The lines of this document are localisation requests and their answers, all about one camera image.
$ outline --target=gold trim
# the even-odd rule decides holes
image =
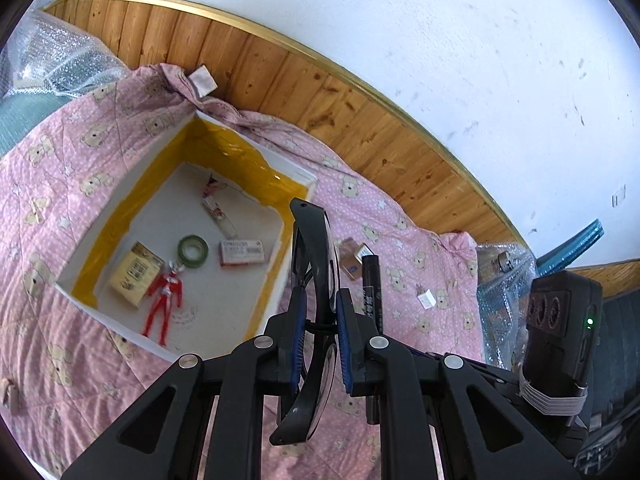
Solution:
[[[62,4],[68,0],[56,0],[49,7],[54,7],[58,4]],[[350,85],[358,89],[367,98],[383,107],[387,112],[398,118],[405,125],[410,126],[413,131],[429,146],[434,152],[440,155],[443,160],[453,168],[453,170],[459,174],[466,182],[472,187],[472,189],[478,193],[478,195],[487,203],[489,208],[496,214],[496,216],[508,227],[513,235],[513,238],[524,247],[529,246],[524,241],[524,238],[520,235],[516,227],[511,220],[505,215],[504,211],[500,208],[498,203],[492,198],[488,191],[480,184],[478,179],[462,164],[453,153],[451,153],[438,139],[436,139],[424,126],[422,126],[417,120],[412,118],[407,112],[402,110],[398,105],[392,102],[389,98],[382,95],[378,90],[373,88],[370,84],[364,82],[355,74],[349,72],[344,67],[338,65],[336,62],[323,56],[322,54],[304,46],[303,44],[292,40],[275,30],[260,25],[259,23],[252,22],[230,12],[224,10],[215,9],[213,7],[207,7],[202,4],[194,2],[187,2],[185,0],[124,0],[127,2],[137,2],[140,4],[149,4],[160,7],[168,7],[170,9],[180,10],[181,12],[189,12],[202,16],[203,18],[209,18],[216,22],[225,23],[232,27],[244,30],[249,34],[258,36],[263,40],[271,41],[278,46],[293,52],[300,54],[309,61],[316,64],[325,72],[337,77],[347,85]]]

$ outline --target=green tape roll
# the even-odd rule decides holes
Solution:
[[[209,246],[199,236],[185,236],[178,243],[178,258],[180,258],[185,267],[197,269],[207,261],[207,256],[209,256]]]

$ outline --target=light switch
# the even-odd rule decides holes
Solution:
[[[616,193],[611,197],[611,205],[613,207],[618,207],[620,204],[624,202],[626,198],[626,184],[622,186]]]

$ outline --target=small white box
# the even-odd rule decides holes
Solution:
[[[264,263],[264,247],[260,240],[222,240],[220,265],[239,266]]]
[[[212,172],[226,184],[216,200],[240,238],[261,241],[263,264],[220,266],[217,249],[225,236],[202,206]],[[157,189],[150,194],[149,186]],[[276,314],[291,258],[289,202],[294,196],[311,200],[315,188],[315,176],[301,166],[198,112],[156,142],[116,186],[56,288],[108,328],[169,361],[188,352],[203,359],[227,354],[261,334]],[[162,347],[156,343],[161,318],[149,338],[140,334],[151,298],[136,309],[108,279],[136,242],[167,262],[190,234],[206,241],[209,256],[181,274],[184,304],[174,309]]]

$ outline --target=metal screw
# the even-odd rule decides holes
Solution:
[[[185,354],[178,361],[180,368],[193,368],[198,364],[198,356],[196,354]]]
[[[372,348],[377,348],[378,350],[380,350],[389,346],[389,339],[387,339],[386,337],[382,337],[381,335],[377,335],[369,339],[369,344]]]
[[[452,368],[453,370],[458,370],[458,368],[462,368],[462,365],[465,362],[457,355],[448,355],[444,358],[444,365],[447,368]]]
[[[254,345],[256,348],[270,348],[273,345],[273,339],[268,335],[261,335],[254,339]]]

